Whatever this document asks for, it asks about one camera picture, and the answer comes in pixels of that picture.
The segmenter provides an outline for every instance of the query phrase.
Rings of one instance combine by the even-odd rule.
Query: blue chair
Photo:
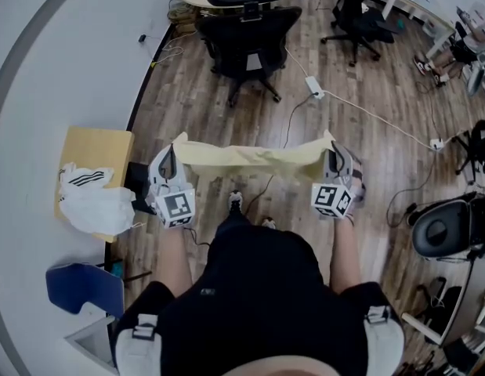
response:
[[[117,319],[124,314],[124,281],[88,263],[54,267],[45,273],[49,301],[74,315],[91,302]]]

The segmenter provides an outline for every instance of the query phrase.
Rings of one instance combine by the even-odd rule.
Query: person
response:
[[[362,283],[353,211],[335,220],[327,287],[305,240],[270,218],[253,226],[242,204],[230,193],[195,284],[183,231],[163,231],[157,281],[112,338],[120,375],[391,375],[404,335],[379,285]]]
[[[470,33],[455,45],[444,50],[435,60],[426,62],[425,57],[421,54],[417,54],[413,58],[414,64],[423,75],[432,73],[437,86],[442,86],[459,75],[465,65],[476,61],[477,55],[485,51],[485,23],[474,27],[470,15],[459,7],[457,14],[469,28]]]

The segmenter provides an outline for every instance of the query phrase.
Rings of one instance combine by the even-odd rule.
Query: yellow cloth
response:
[[[198,175],[215,179],[228,175],[252,175],[256,172],[286,179],[320,183],[324,178],[324,154],[332,150],[334,138],[329,131],[321,139],[287,149],[252,146],[217,147],[192,142],[183,132],[172,143],[179,161]]]

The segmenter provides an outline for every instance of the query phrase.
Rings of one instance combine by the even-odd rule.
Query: white jacket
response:
[[[132,227],[136,195],[127,188],[103,188],[112,168],[77,168],[68,163],[60,170],[60,209],[70,223],[86,233],[118,235]]]

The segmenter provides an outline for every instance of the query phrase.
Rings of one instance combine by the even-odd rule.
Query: wooden floor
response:
[[[437,135],[447,139],[485,118],[485,94],[481,91],[473,98],[467,97],[462,80],[453,80],[445,88],[428,94],[418,91],[417,81],[428,87],[432,83],[429,78],[422,77],[411,62],[416,51],[426,51],[430,47],[428,37],[416,22],[393,12],[390,22],[401,19],[405,25],[402,34],[396,36],[396,43],[375,42],[382,53],[379,62],[361,49],[357,67],[351,68],[348,66],[351,60],[348,42],[320,44],[321,37],[334,34],[334,31],[330,27],[331,11],[316,10],[318,2],[284,0],[281,5],[303,8],[301,18],[288,36],[287,46],[306,72],[316,76],[322,88],[365,107],[426,143]],[[332,7],[335,2],[322,0],[322,7]],[[211,73],[212,60],[198,35],[173,44],[182,46],[185,53],[167,59],[154,69],[132,130],[136,135],[133,161],[150,163],[161,148],[182,131],[186,131],[191,140],[217,146],[277,148],[284,144],[292,109],[309,95],[305,76],[291,57],[285,69],[270,79],[282,95],[280,103],[275,103],[261,85],[247,83],[242,87],[237,106],[232,109],[226,105],[230,80]],[[437,130],[431,120],[432,111]],[[422,297],[415,293],[417,284],[428,283],[436,276],[446,276],[450,285],[459,284],[464,265],[419,258],[411,248],[405,223],[391,230],[385,219],[395,192],[415,188],[425,180],[434,153],[328,95],[320,101],[310,100],[295,112],[288,146],[317,139],[325,129],[364,161],[367,201],[356,221],[363,279],[380,281],[398,313],[422,305]],[[437,154],[427,185],[415,192],[402,193],[389,214],[390,221],[397,220],[412,202],[435,201],[463,193],[464,177],[454,174],[461,158],[462,152],[453,144]],[[199,242],[212,240],[215,228],[226,215],[229,191],[241,190],[248,202],[268,181],[263,175],[217,179],[212,183],[195,176],[190,179],[197,189],[198,215],[194,228]],[[479,178],[479,182],[485,183],[485,179]],[[265,195],[252,205],[249,218],[259,222],[265,215],[271,215],[279,228],[299,233],[309,241],[327,283],[332,221],[320,222],[313,214],[309,207],[309,185],[295,185],[275,178]],[[129,231],[112,247],[115,254],[125,258],[129,276],[143,269],[155,272],[160,255],[157,219],[137,213],[136,221],[146,225]],[[195,246],[190,235],[186,237],[190,265],[197,279],[206,263],[207,247]],[[127,305],[149,280],[138,280],[127,286]],[[404,360],[423,360],[435,349],[426,345],[408,326],[404,330],[407,339]]]

